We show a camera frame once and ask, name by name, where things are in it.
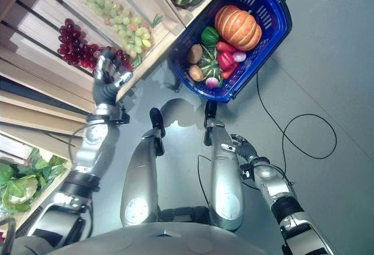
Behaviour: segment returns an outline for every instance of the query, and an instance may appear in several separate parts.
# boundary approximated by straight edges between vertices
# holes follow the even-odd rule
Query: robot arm
[[[27,234],[44,238],[54,249],[79,241],[85,226],[81,214],[91,205],[92,192],[99,191],[100,179],[112,161],[119,137],[117,124],[129,122],[126,113],[116,110],[115,99],[132,73],[120,75],[112,61],[114,56],[115,51],[107,49],[98,58],[93,88],[96,108],[87,118],[74,167],[54,201],[47,205]]]
[[[244,157],[241,166],[244,178],[252,178],[279,224],[285,240],[285,255],[336,254],[309,215],[297,201],[296,194],[283,171],[270,163],[241,136],[233,135],[239,146],[222,144],[222,148]]]

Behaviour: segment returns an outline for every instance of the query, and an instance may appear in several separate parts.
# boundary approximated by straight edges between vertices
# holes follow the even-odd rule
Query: wire
[[[203,188],[203,184],[201,183],[201,177],[200,177],[200,159],[199,159],[199,157],[203,157],[203,158],[205,158],[206,160],[209,160],[209,161],[211,161],[211,160],[209,158],[207,158],[206,156],[198,154],[198,176],[199,176],[199,183],[200,183],[201,190],[203,191],[203,195],[204,195],[206,204],[209,206],[208,198],[206,197],[206,194],[205,194],[205,191],[204,191],[204,188]]]
[[[88,205],[88,212],[89,212],[89,217],[91,220],[91,225],[89,227],[87,239],[89,239],[92,236],[92,231],[94,230],[94,204],[92,202],[92,196],[91,196],[91,203]]]
[[[96,123],[92,123],[92,124],[88,124],[88,125],[85,125],[81,128],[78,128],[76,131],[74,131],[74,133],[72,135],[70,135],[69,137],[69,142],[68,142],[68,152],[69,152],[69,158],[71,160],[71,162],[74,164],[74,160],[72,158],[72,153],[71,153],[71,141],[72,139],[74,138],[74,136],[81,130],[83,129],[86,129],[86,128],[89,128],[90,126],[95,126],[95,125],[105,125],[107,124],[108,122],[96,122]]]
[[[284,176],[286,176],[286,171],[287,171],[287,162],[286,162],[286,155],[285,155],[285,138],[287,138],[287,140],[288,141],[290,141],[290,143],[295,147],[295,148],[297,148],[300,152],[302,152],[303,154],[305,154],[306,156],[308,156],[308,157],[311,157],[311,158],[314,158],[314,159],[316,159],[316,160],[323,160],[323,159],[325,159],[325,158],[327,158],[327,157],[330,157],[332,154],[333,154],[333,152],[335,151],[335,149],[336,149],[336,147],[337,147],[337,134],[336,134],[336,132],[335,132],[335,129],[331,126],[331,124],[327,121],[327,120],[325,120],[324,118],[322,118],[321,116],[318,116],[318,115],[316,115],[316,114],[313,114],[313,113],[304,113],[304,114],[302,114],[302,115],[298,115],[298,116],[295,116],[293,119],[291,119],[288,123],[287,123],[287,125],[286,125],[286,127],[285,127],[285,129],[283,130],[280,126],[279,126],[279,124],[276,122],[276,120],[274,119],[274,117],[269,113],[269,111],[267,110],[267,108],[265,107],[265,105],[264,105],[264,102],[262,101],[262,98],[261,98],[261,95],[260,95],[260,93],[259,93],[259,86],[258,86],[258,73],[256,73],[256,86],[257,86],[257,94],[258,94],[258,98],[259,98],[259,101],[260,101],[260,103],[261,103],[261,105],[262,105],[262,107],[264,108],[264,110],[265,110],[265,112],[269,115],[269,117],[272,119],[272,121],[275,123],[275,125],[278,127],[278,129],[280,130],[280,132],[282,132],[282,153],[283,153],[283,163],[284,163],[284,167],[285,167],[285,169],[284,169]],[[309,154],[309,153],[306,153],[304,150],[302,150],[299,146],[297,146],[288,136],[287,136],[287,134],[286,134],[286,131],[287,131],[287,128],[290,126],[290,124],[294,121],[294,120],[296,120],[296,119],[298,119],[298,118],[301,118],[301,117],[303,117],[303,116],[315,116],[315,117],[317,117],[317,118],[319,118],[319,119],[321,119],[321,120],[323,120],[329,127],[330,127],[330,129],[333,131],[333,134],[334,134],[334,138],[335,138],[335,142],[334,142],[334,147],[333,147],[333,149],[327,154],[327,155],[325,155],[325,156],[322,156],[322,157],[317,157],[317,156],[313,156],[313,155],[311,155],[311,154]]]

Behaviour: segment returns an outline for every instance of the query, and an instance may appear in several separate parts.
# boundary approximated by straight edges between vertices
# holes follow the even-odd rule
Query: green leaves
[[[30,166],[0,162],[1,206],[8,213],[28,211],[32,200],[66,170],[63,158],[52,156],[48,162],[37,148],[27,161]]]
[[[9,164],[0,163],[0,187],[9,181],[13,174],[14,170]]]

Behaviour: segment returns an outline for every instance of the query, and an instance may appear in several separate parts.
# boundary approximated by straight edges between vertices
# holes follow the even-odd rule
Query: blue basket
[[[198,95],[218,102],[228,102],[240,92],[255,75],[268,57],[280,45],[292,28],[292,21],[286,0],[213,0],[207,8],[192,22],[176,41],[169,55],[171,63],[181,81]],[[214,17],[224,5],[236,5],[242,10],[251,10],[252,16],[261,26],[261,41],[254,50],[247,53],[247,58],[234,74],[222,83],[220,88],[210,89],[203,82],[194,82],[189,74],[190,64],[186,56],[196,43],[206,26],[214,27]]]

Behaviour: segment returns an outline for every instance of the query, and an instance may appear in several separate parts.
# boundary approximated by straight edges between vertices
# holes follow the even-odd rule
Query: red chili pepper
[[[224,51],[217,57],[218,65],[221,67],[223,71],[228,70],[231,65],[235,63],[234,57],[231,55],[230,52]]]
[[[221,77],[222,79],[224,80],[227,80],[228,78],[230,78],[230,76],[232,75],[233,72],[235,72],[235,70],[237,69],[237,67],[239,66],[239,63],[238,62],[235,62],[229,70],[226,70],[225,72],[222,72],[221,73]]]
[[[217,50],[218,51],[228,51],[231,53],[234,53],[235,51],[238,51],[235,47],[232,47],[231,45],[224,43],[224,42],[218,42],[217,43]]]

